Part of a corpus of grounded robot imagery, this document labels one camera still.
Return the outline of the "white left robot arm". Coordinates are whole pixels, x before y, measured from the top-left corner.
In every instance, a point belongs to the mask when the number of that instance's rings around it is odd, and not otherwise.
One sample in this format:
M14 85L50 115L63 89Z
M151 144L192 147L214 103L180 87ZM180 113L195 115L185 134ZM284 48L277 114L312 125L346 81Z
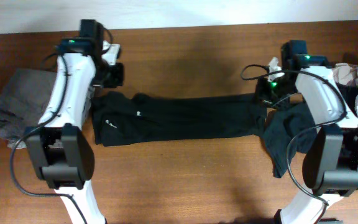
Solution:
M77 37L57 45L57 77L38 125L28 127L24 142L38 179L62 199L72 223L106 223L96 202L91 178L93 150L82 133L95 88L124 82L120 46L105 40L108 30L83 19Z

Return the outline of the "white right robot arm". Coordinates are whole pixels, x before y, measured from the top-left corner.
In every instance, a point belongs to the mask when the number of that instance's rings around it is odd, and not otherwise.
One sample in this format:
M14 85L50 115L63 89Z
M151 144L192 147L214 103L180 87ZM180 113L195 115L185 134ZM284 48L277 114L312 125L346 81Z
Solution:
M289 97L300 93L314 126L316 138L302 166L303 183L293 200L274 216L275 223L324 223L329 207L358 191L358 117L347 105L323 55L311 55L304 40L290 40L281 48L282 66L268 65L258 78L257 99L265 106L284 109Z

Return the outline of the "black logo t-shirt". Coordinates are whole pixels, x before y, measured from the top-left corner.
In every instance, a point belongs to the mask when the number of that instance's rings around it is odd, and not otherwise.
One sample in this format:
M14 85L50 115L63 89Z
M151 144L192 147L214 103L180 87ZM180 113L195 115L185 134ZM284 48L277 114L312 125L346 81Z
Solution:
M104 146L261 136L266 117L251 94L169 99L110 91L92 101L95 143Z

